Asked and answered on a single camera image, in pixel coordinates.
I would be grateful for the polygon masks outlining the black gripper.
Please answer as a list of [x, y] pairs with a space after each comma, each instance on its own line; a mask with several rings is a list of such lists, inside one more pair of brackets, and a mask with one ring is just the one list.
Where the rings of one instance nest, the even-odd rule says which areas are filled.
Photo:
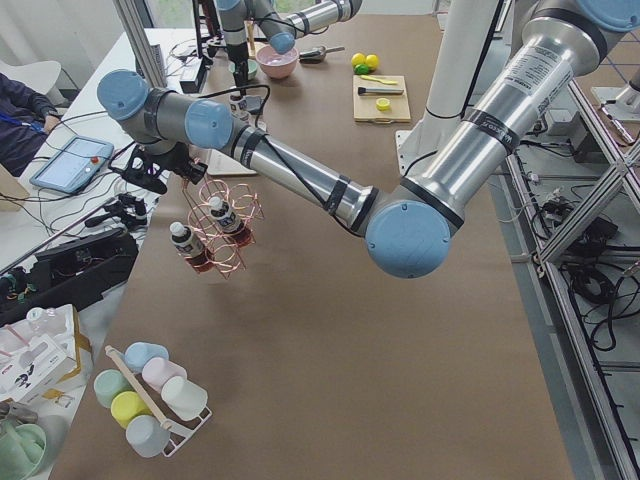
[[167, 186], [161, 179], [165, 171], [197, 185], [206, 174], [207, 165], [192, 158], [184, 143], [176, 143], [161, 154], [151, 153], [148, 148], [137, 144], [122, 169], [122, 178], [144, 190], [165, 194]]
[[226, 44], [229, 61], [234, 65], [233, 77], [236, 87], [243, 87], [248, 83], [249, 50], [246, 42]]

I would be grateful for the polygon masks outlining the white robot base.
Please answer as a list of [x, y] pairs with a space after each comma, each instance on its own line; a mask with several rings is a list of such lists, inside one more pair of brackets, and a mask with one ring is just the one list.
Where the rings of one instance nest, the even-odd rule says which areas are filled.
[[410, 131], [396, 134], [400, 174], [415, 173], [448, 142], [470, 102], [489, 51], [503, 1], [452, 1], [426, 100], [425, 112]]

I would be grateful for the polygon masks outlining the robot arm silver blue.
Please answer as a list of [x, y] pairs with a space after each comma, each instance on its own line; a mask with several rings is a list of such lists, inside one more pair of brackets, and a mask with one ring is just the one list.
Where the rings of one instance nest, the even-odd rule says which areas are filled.
[[245, 22], [252, 21], [266, 36], [278, 54], [295, 46], [295, 40], [328, 27], [346, 22], [360, 10], [361, 0], [321, 1], [282, 18], [270, 1], [215, 1], [229, 60], [234, 64], [236, 87], [248, 82], [248, 37]]
[[523, 29], [523, 44], [445, 146], [406, 172], [393, 193], [353, 187], [317, 161], [234, 118], [214, 101], [150, 87], [116, 70], [97, 96], [136, 140], [218, 150], [322, 206], [362, 234], [386, 273], [414, 278], [445, 260], [464, 208], [574, 78], [639, 25], [635, 1], [544, 1]]

